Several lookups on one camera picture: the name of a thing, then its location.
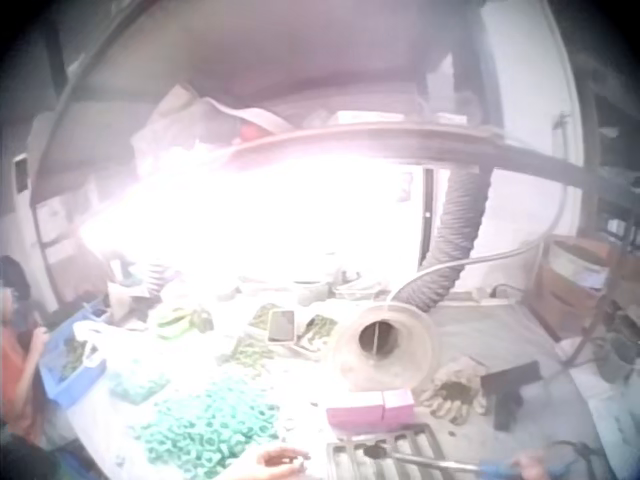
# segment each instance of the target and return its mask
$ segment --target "ribbed hose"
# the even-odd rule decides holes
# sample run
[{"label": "ribbed hose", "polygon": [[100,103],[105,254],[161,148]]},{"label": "ribbed hose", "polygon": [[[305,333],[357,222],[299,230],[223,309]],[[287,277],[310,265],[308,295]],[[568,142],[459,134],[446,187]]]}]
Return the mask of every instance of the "ribbed hose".
[{"label": "ribbed hose", "polygon": [[[420,269],[469,258],[478,238],[490,186],[491,172],[451,170],[435,241]],[[404,286],[394,300],[428,312],[449,294],[462,270],[464,265],[422,277]]]}]

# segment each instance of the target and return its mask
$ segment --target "white spool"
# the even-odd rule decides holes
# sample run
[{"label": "white spool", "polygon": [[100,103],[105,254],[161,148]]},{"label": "white spool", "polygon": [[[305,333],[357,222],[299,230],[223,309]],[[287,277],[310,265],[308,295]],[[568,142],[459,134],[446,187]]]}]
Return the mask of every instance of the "white spool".
[{"label": "white spool", "polygon": [[[388,324],[391,335],[373,354],[361,345],[362,335],[380,321]],[[380,303],[336,329],[328,362],[350,391],[414,388],[433,375],[440,358],[438,345],[435,325],[425,313],[403,303]]]}]

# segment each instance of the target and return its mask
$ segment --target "orange shirt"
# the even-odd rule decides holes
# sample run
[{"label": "orange shirt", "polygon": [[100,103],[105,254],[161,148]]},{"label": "orange shirt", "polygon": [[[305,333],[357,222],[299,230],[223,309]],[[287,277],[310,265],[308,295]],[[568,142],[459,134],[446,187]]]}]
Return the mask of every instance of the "orange shirt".
[{"label": "orange shirt", "polygon": [[2,417],[9,426],[9,431],[37,443],[42,434],[42,415],[39,414],[34,402],[34,387],[27,396],[26,406],[22,415],[13,417],[13,402],[25,369],[26,355],[11,327],[2,326]]}]

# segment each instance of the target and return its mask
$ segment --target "blue bin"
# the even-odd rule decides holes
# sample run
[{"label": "blue bin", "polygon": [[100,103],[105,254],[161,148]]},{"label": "blue bin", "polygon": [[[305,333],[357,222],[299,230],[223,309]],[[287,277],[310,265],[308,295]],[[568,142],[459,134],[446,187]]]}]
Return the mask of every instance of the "blue bin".
[{"label": "blue bin", "polygon": [[102,360],[95,367],[82,365],[64,381],[61,380],[62,367],[66,361],[64,341],[73,336],[74,323],[82,320],[97,321],[91,312],[98,308],[102,308],[100,301],[89,304],[56,328],[38,363],[47,396],[65,410],[80,400],[107,369],[106,362]]}]

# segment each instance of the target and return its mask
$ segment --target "smartphone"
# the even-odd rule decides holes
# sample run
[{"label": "smartphone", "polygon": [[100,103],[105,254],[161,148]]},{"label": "smartphone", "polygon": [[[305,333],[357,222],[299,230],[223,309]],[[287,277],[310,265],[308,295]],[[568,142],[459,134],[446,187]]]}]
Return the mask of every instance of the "smartphone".
[{"label": "smartphone", "polygon": [[293,310],[276,308],[269,312],[267,342],[294,343],[296,340],[296,322]]}]

